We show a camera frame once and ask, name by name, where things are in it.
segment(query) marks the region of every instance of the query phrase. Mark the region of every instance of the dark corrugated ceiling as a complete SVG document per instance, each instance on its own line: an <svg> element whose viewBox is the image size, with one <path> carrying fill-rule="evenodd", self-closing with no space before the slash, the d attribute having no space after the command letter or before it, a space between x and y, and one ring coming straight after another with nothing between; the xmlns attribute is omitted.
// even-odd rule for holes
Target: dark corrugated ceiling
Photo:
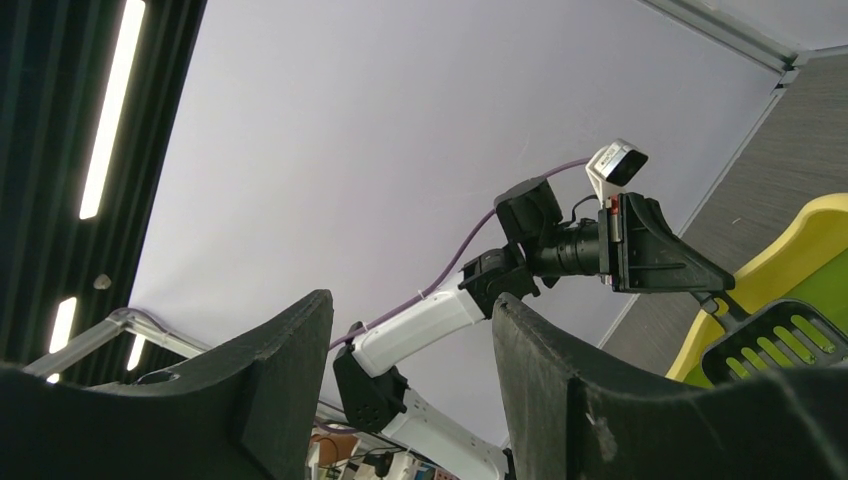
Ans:
<svg viewBox="0 0 848 480"><path fill-rule="evenodd" d="M47 353L56 309L77 297L71 335L129 300L205 0L147 0L99 213L80 201L123 1L0 2L0 359ZM93 287L108 275L106 290ZM181 359L147 343L125 369L122 334L62 374L132 381Z"/></svg>

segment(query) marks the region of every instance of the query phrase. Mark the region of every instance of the white panel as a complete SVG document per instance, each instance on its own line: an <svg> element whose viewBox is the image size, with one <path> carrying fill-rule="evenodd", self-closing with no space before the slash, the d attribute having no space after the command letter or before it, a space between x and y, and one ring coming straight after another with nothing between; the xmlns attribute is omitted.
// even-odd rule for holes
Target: white panel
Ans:
<svg viewBox="0 0 848 480"><path fill-rule="evenodd" d="M798 50L848 45L846 0L704 0Z"/></svg>
<svg viewBox="0 0 848 480"><path fill-rule="evenodd" d="M339 336L426 286L497 194L616 137L679 227L776 82L636 1L212 0L131 304L215 345L329 288ZM582 169L552 185L591 192ZM502 242L492 223L466 259ZM598 342L626 300L575 278L530 303ZM400 368L503 439L487 322Z"/></svg>

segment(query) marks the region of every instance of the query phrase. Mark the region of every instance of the ceiling light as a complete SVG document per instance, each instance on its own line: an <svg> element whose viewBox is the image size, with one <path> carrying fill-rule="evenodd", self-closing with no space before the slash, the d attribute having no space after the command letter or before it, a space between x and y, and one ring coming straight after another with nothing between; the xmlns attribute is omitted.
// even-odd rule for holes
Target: ceiling light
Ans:
<svg viewBox="0 0 848 480"><path fill-rule="evenodd" d="M56 320L53 322L53 336L50 338L50 353L65 348L71 338L71 326L74 324L74 311L77 309L77 297L71 297L59 304Z"/></svg>
<svg viewBox="0 0 848 480"><path fill-rule="evenodd" d="M144 349L144 337L141 335L135 336L135 342L133 342L133 348L130 351L130 358L127 360L127 370L132 370L138 366L139 360L141 360L141 351Z"/></svg>
<svg viewBox="0 0 848 480"><path fill-rule="evenodd" d="M103 109L100 111L100 123L94 137L88 177L82 194L80 219L83 220L97 215L97 210L100 208L100 196L103 194L103 184L106 182L106 172L109 170L109 161L112 158L112 147L115 144L115 133L118 130L118 121L124 106L124 95L127 93L127 82L141 31L144 7L142 0L128 0L124 7L118 43L115 46L115 57L112 59L112 70L109 72L109 81L106 83L106 96L103 99Z"/></svg>

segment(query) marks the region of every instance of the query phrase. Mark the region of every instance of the white robotic arm link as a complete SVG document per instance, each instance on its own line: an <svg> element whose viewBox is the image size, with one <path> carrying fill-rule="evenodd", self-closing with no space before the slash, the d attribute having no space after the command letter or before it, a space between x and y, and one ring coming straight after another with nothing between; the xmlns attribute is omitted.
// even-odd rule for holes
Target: white robotic arm link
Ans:
<svg viewBox="0 0 848 480"><path fill-rule="evenodd" d="M587 163L602 210L607 198L623 192L646 160L632 145L617 140ZM596 224L564 224L557 232L548 228L556 226L562 214L546 179L522 182L498 197L495 205L507 246L483 253L417 304L348 341L333 364L348 423L405 444L462 480L514 478L511 454L429 405L409 388L395 365L461 328L491 318L501 293L539 295L534 276L551 287L558 276L599 273L581 264L584 244L591 243L592 235L598 237Z"/></svg>

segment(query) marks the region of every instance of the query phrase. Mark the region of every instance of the yellow bin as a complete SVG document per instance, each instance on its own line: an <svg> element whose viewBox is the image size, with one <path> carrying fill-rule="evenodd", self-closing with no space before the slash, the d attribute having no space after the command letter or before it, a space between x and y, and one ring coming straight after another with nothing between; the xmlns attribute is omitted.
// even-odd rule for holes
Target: yellow bin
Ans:
<svg viewBox="0 0 848 480"><path fill-rule="evenodd" d="M848 193L805 205L786 231L735 277L730 296L749 312L781 297L797 298L848 332ZM666 377L710 386L701 371L701 354L723 334L714 318L698 312Z"/></svg>

